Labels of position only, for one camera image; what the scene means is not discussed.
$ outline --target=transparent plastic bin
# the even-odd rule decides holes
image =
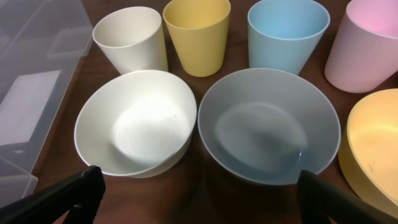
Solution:
[[[92,30],[80,0],[0,0],[0,207],[32,193],[32,169]]]

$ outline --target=table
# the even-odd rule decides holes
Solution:
[[[107,14],[131,6],[148,6],[162,13],[169,0],[82,0],[92,24]],[[192,89],[199,105],[215,81],[225,75],[248,68],[249,8],[258,0],[231,0],[226,53],[222,68],[214,75],[197,78],[188,75],[177,57],[164,26],[170,73],[182,78]],[[331,24],[300,73],[329,98],[344,128],[351,108],[369,93],[345,93],[331,86],[323,69],[333,39],[349,0],[319,0],[330,13]],[[37,172],[36,192],[86,165],[80,160],[73,143],[73,128],[86,100],[119,73],[96,44],[82,58],[75,74],[65,110],[51,133],[48,153]],[[398,87],[398,73],[376,90]],[[322,179],[353,193],[345,181],[337,158],[320,174]],[[148,179],[104,177],[106,193],[95,223],[300,223],[295,186],[270,187],[239,180],[225,171],[207,153],[197,127],[184,157],[167,172]]]

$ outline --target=gray bowl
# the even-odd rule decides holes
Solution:
[[[203,97],[198,127],[208,152],[234,175],[268,185],[319,174],[336,156],[340,122],[328,98],[288,72],[250,68],[216,82]]]

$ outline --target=bowl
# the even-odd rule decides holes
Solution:
[[[338,159],[362,200],[398,218],[398,89],[372,93],[354,106]]]
[[[340,123],[328,98],[288,72],[250,68],[216,82],[198,114],[202,141],[232,174],[258,184],[295,184],[319,174],[340,146]]]
[[[189,86],[163,71],[131,72],[111,80],[86,102],[75,126],[75,146],[104,174],[152,177],[184,154],[197,104]]]

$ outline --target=white bowl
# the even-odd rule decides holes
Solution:
[[[86,102],[75,146],[104,174],[152,177],[183,156],[197,117],[189,86],[168,72],[143,70],[111,80]]]

